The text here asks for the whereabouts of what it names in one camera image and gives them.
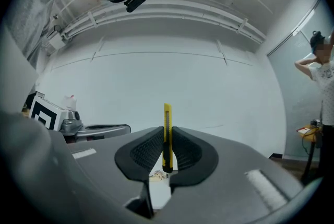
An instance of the dark hair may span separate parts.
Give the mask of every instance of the dark hair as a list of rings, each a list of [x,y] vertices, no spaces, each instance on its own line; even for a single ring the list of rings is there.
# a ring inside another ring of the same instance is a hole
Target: dark hair
[[[312,52],[314,54],[316,47],[324,42],[325,37],[321,35],[320,31],[313,31],[313,36],[311,37],[310,44],[312,48]]]

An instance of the white shirt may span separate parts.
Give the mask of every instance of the white shirt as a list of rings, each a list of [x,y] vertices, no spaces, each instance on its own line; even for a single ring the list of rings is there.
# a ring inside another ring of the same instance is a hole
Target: white shirt
[[[319,68],[309,67],[312,80],[316,81],[323,99],[323,124],[334,125],[334,61]]]

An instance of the floor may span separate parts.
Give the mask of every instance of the floor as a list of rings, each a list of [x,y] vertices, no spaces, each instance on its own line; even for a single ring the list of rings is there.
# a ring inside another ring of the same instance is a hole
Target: floor
[[[281,159],[281,158],[270,158],[270,160],[274,161],[284,169],[288,170],[292,175],[294,175],[299,181],[302,178],[304,173],[304,169],[306,167],[306,161],[298,161],[298,160],[289,160],[289,159]],[[312,162],[311,168],[309,171],[310,176],[312,176],[318,168],[319,162]]]

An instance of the yellow utility knife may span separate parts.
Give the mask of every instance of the yellow utility knife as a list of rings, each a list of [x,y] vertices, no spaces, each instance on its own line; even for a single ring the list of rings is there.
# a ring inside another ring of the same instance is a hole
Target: yellow utility knife
[[[162,169],[166,173],[173,172],[173,134],[172,134],[172,106],[164,104],[163,114],[163,152],[162,152]]]

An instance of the table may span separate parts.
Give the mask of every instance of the table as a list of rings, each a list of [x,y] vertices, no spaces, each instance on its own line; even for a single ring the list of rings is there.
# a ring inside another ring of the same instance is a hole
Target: table
[[[314,148],[315,148],[315,142],[316,142],[316,132],[319,131],[319,127],[314,127],[311,125],[305,125],[302,128],[309,128],[310,131],[308,131],[306,134],[301,134],[298,132],[298,134],[306,141],[311,142],[311,148],[309,150],[309,155],[308,155],[308,160],[307,160],[307,164],[304,170],[304,173],[302,175],[302,182],[305,182],[305,180],[307,179],[308,173],[309,173],[309,168],[311,167],[311,163],[312,163],[312,158],[313,158],[313,153],[314,153]]]

